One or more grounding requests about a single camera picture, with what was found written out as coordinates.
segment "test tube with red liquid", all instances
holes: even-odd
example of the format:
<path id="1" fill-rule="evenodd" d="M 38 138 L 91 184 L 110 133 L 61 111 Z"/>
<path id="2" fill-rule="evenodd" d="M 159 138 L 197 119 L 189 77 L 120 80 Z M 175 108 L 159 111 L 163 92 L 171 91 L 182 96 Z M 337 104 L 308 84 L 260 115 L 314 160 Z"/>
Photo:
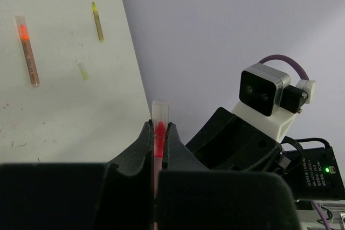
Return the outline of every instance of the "test tube with red liquid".
<path id="1" fill-rule="evenodd" d="M 162 169 L 163 151 L 165 144 L 165 134 L 169 124 L 170 103 L 165 100 L 155 100 L 152 102 L 152 123 L 155 131 L 154 145 L 154 193 L 157 194 L 158 173 Z"/>
<path id="2" fill-rule="evenodd" d="M 38 78 L 35 60 L 33 58 L 32 48 L 30 44 L 30 37 L 27 31 L 25 17 L 16 16 L 16 22 L 17 22 L 19 37 L 23 45 L 24 56 L 26 60 L 27 70 L 29 71 L 31 84 L 33 87 L 38 87 L 39 78 Z"/>

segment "white wall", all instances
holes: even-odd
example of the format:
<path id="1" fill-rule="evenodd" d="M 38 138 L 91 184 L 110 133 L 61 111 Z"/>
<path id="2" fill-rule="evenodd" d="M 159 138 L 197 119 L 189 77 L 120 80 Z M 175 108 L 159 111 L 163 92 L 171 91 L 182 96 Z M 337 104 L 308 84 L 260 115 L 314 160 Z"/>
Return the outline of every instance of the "white wall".
<path id="1" fill-rule="evenodd" d="M 317 81 L 289 135 L 323 137 L 345 174 L 345 0 L 124 0 L 146 95 L 172 102 L 184 142 L 238 101 L 240 73 L 270 54 Z M 286 65 L 271 62 L 297 75 Z"/>

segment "camera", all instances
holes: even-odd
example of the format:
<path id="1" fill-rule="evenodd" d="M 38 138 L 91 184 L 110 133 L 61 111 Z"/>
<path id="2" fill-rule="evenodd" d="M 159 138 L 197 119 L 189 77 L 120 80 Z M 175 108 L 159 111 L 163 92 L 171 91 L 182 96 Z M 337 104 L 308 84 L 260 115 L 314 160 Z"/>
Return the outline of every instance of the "camera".
<path id="1" fill-rule="evenodd" d="M 271 116 L 278 110 L 283 90 L 290 81 L 288 74 L 256 63 L 242 71 L 239 99 L 261 114 Z"/>

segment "plastic test tube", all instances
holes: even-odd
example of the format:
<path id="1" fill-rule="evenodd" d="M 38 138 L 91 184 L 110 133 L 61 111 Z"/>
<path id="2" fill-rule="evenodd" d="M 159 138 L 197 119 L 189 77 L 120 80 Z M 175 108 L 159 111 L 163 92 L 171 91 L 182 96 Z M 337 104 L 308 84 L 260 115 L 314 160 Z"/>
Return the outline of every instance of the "plastic test tube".
<path id="1" fill-rule="evenodd" d="M 158 173 L 162 169 L 165 134 L 169 124 L 170 103 L 164 100 L 152 102 L 152 123 L 155 130 L 154 145 L 154 195 L 157 194 Z"/>
<path id="2" fill-rule="evenodd" d="M 27 64 L 27 70 L 29 71 L 29 76 L 30 76 L 32 86 L 38 87 L 39 78 L 38 78 L 35 60 L 33 58 L 32 48 L 30 44 L 30 37 L 27 31 L 25 17 L 16 16 L 16 22 L 17 22 L 19 37 L 20 37 L 20 40 L 22 41 L 25 60 Z"/>
<path id="3" fill-rule="evenodd" d="M 84 63 L 79 62 L 79 63 L 77 64 L 77 66 L 78 66 L 78 69 L 79 69 L 79 71 L 80 71 L 80 74 L 81 74 L 82 79 L 83 79 L 84 81 L 86 81 L 87 79 L 89 79 L 89 76 L 88 76 L 88 73 L 87 73 L 87 70 L 86 70 L 86 67 L 85 67 Z"/>
<path id="4" fill-rule="evenodd" d="M 103 36 L 101 21 L 99 19 L 98 10 L 97 10 L 95 2 L 92 2 L 92 11 L 93 11 L 93 17 L 94 17 L 95 23 L 96 23 L 98 39 L 102 43 L 104 41 L 104 36 Z"/>

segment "yellow test tube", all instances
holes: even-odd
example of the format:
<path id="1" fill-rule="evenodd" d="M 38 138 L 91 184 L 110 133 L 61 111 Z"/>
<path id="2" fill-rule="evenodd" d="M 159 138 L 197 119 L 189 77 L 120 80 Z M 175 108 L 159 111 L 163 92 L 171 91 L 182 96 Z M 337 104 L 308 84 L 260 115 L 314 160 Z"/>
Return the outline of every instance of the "yellow test tube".
<path id="1" fill-rule="evenodd" d="M 84 63 L 79 62 L 79 63 L 77 64 L 77 66 L 78 66 L 78 69 L 79 69 L 79 72 L 80 72 L 80 74 L 81 74 L 82 79 L 83 79 L 84 81 L 86 81 L 87 79 L 89 79 L 88 72 L 87 72 L 87 70 L 86 70 L 86 67 L 85 67 Z"/>
<path id="2" fill-rule="evenodd" d="M 104 41 L 104 36 L 103 36 L 101 21 L 99 20 L 98 10 L 97 10 L 95 2 L 92 2 L 92 11 L 93 11 L 93 17 L 95 18 L 98 39 L 102 43 Z"/>

